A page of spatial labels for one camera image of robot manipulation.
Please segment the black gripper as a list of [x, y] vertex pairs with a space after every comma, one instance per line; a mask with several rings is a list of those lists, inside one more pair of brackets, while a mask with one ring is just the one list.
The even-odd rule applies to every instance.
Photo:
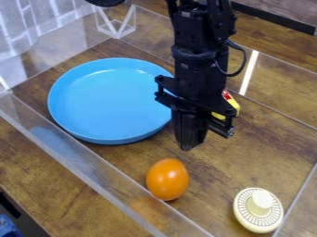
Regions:
[[[205, 138], [208, 130], [228, 138], [234, 134], [231, 120], [235, 108], [223, 99], [228, 49], [192, 53], [172, 46], [175, 76], [157, 75], [156, 101], [172, 111], [175, 140], [181, 150], [191, 150]], [[224, 116], [216, 119], [211, 112]]]

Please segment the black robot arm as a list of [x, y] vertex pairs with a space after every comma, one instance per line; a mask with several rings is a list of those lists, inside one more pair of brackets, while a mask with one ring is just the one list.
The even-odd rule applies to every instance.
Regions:
[[156, 76], [156, 101], [171, 108], [175, 140], [181, 150], [199, 145], [207, 132], [234, 133], [238, 111], [224, 99], [228, 40], [236, 16], [227, 0], [165, 0], [175, 42], [171, 53], [175, 75]]

